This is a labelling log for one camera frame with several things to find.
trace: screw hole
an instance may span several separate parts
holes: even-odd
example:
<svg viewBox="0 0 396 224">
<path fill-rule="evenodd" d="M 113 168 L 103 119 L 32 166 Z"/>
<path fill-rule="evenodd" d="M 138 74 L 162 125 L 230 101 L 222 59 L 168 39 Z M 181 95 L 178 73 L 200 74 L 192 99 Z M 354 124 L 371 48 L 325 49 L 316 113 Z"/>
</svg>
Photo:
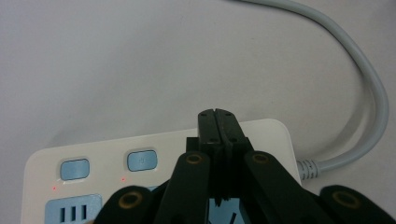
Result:
<svg viewBox="0 0 396 224">
<path fill-rule="evenodd" d="M 332 194 L 332 198 L 347 208 L 358 209 L 361 206 L 361 201 L 346 191 L 336 191 Z"/>
<path fill-rule="evenodd" d="M 255 155 L 253 155 L 253 160 L 254 160 L 255 162 L 257 162 L 257 163 L 265 164 L 265 163 L 267 163 L 270 159 L 268 159 L 268 157 L 265 156 L 265 155 L 262 155 L 262 154 L 255 154 Z"/>
<path fill-rule="evenodd" d="M 197 154 L 192 154 L 188 156 L 186 160 L 189 164 L 198 164 L 202 161 L 202 157 Z"/>
<path fill-rule="evenodd" d="M 140 192 L 131 191 L 122 195 L 119 199 L 119 206 L 123 209 L 130 209 L 142 203 L 143 196 Z"/>
</svg>

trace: white power strip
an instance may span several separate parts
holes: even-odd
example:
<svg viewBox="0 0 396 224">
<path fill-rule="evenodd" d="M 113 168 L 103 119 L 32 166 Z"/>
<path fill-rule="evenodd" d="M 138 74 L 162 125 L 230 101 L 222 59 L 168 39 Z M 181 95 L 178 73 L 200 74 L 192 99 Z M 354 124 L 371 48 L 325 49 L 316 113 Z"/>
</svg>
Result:
<svg viewBox="0 0 396 224">
<path fill-rule="evenodd" d="M 261 119 L 240 125 L 255 150 L 274 155 L 301 183 L 290 135 L 281 122 Z M 118 189 L 130 185 L 159 186 L 169 179 L 177 158 L 185 152 L 186 138 L 196 136 L 197 130 L 191 129 L 37 151 L 24 171 L 21 223 L 84 223 L 96 216 L 98 208 L 91 210 L 79 198 L 72 198 L 70 200 L 83 204 L 84 210 L 81 212 L 75 206 L 65 210 L 54 200 L 89 195 L 86 197 L 101 199 L 100 209 Z M 149 152 L 148 158 L 136 152 Z M 128 161 L 131 153 L 137 158 Z M 132 172 L 134 161 L 148 170 Z M 235 207 L 225 204 L 218 208 L 218 216 L 212 217 L 209 213 L 209 220 L 212 224 L 223 223 L 218 219 L 230 209 Z M 65 213 L 71 213 L 72 217 L 65 217 Z M 240 217 L 235 223 L 241 223 Z"/>
</svg>

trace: power cord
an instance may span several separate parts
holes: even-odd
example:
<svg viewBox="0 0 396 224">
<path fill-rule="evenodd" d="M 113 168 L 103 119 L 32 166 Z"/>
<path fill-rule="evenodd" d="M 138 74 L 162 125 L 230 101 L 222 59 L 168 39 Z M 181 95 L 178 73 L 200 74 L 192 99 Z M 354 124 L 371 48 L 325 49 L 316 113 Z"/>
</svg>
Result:
<svg viewBox="0 0 396 224">
<path fill-rule="evenodd" d="M 363 54 L 359 46 L 352 38 L 331 18 L 323 13 L 307 7 L 300 3 L 289 0 L 241 0 L 244 2 L 265 5 L 268 7 L 277 7 L 290 12 L 305 16 L 312 21 L 317 22 L 328 30 L 340 44 L 346 49 L 350 57 L 355 61 L 361 70 L 361 74 L 369 84 L 375 100 L 375 120 L 368 132 L 363 138 L 349 151 L 331 158 L 326 161 L 303 160 L 297 161 L 300 178 L 310 179 L 320 176 L 322 172 L 334 170 L 353 161 L 358 160 L 368 153 L 375 144 L 381 139 L 388 124 L 389 102 L 388 96 L 382 82 L 374 70 L 373 66 Z"/>
</svg>

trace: switch button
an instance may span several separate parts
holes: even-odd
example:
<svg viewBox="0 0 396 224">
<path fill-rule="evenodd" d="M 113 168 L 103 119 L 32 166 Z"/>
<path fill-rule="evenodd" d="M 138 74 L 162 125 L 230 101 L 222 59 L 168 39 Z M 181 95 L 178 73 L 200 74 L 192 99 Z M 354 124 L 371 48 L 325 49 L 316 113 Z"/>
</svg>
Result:
<svg viewBox="0 0 396 224">
<path fill-rule="evenodd" d="M 90 174 L 90 163 L 87 160 L 65 161 L 61 165 L 61 179 L 74 180 L 85 178 Z"/>
<path fill-rule="evenodd" d="M 130 171 L 152 170 L 157 167 L 157 153 L 153 150 L 133 152 L 127 162 Z"/>
</svg>

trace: outlet slot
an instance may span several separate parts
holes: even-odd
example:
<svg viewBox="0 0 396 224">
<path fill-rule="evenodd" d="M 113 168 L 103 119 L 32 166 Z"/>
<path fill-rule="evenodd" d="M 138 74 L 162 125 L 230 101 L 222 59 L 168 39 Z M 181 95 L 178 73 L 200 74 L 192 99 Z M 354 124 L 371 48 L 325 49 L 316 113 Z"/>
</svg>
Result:
<svg viewBox="0 0 396 224">
<path fill-rule="evenodd" d="M 86 204 L 82 205 L 81 219 L 82 220 L 87 219 L 87 205 Z"/>
<path fill-rule="evenodd" d="M 76 221 L 76 207 L 75 206 L 73 206 L 72 207 L 72 212 L 71 212 L 71 221 Z"/>
<path fill-rule="evenodd" d="M 102 208 L 102 197 L 90 194 L 48 201 L 45 224 L 84 224 L 93 220 Z"/>
<path fill-rule="evenodd" d="M 66 214 L 66 209 L 65 208 L 61 208 L 61 223 L 64 223 L 64 214 Z"/>
</svg>

